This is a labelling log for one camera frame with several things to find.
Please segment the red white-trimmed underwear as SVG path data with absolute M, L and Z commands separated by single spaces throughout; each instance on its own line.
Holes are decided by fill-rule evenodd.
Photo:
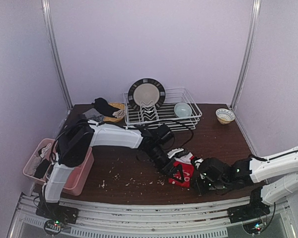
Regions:
M 179 155 L 174 155 L 172 158 L 175 160 L 173 165 L 175 167 L 180 165 L 182 172 L 176 172 L 174 174 L 176 179 L 169 178 L 168 182 L 172 185 L 189 188 L 194 173 L 194 167 L 191 164 L 192 159 L 194 159 L 193 154 L 189 152 L 181 157 Z

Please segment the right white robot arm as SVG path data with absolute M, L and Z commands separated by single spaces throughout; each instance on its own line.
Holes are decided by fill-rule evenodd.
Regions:
M 198 173 L 193 185 L 200 194 L 238 190 L 280 177 L 251 194 L 252 202 L 271 206 L 298 190 L 298 145 L 266 157 L 251 154 L 231 166 L 217 158 L 193 158 L 191 164 Z

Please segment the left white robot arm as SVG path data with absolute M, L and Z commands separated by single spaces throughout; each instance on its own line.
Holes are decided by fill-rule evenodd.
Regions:
M 49 159 L 53 169 L 42 186 L 40 204 L 58 205 L 62 190 L 74 168 L 85 160 L 90 147 L 118 146 L 145 152 L 159 171 L 169 178 L 184 182 L 182 165 L 164 152 L 162 146 L 174 137 L 166 124 L 156 129 L 148 126 L 122 127 L 104 122 L 81 120 L 68 126 L 53 142 Z

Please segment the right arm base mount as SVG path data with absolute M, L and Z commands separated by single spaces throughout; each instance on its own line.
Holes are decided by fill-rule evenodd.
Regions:
M 272 206 L 271 217 L 269 217 L 271 205 L 255 200 L 250 200 L 246 205 L 228 208 L 227 213 L 231 224 L 242 222 L 244 231 L 255 236 L 262 234 L 270 226 L 276 213 L 276 203 L 274 202 Z

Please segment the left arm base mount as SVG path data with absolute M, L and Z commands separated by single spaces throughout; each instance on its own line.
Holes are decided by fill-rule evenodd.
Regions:
M 37 207 L 36 215 L 46 218 L 43 230 L 50 236 L 60 234 L 67 225 L 76 224 L 79 210 L 77 208 L 58 205 L 54 208 Z

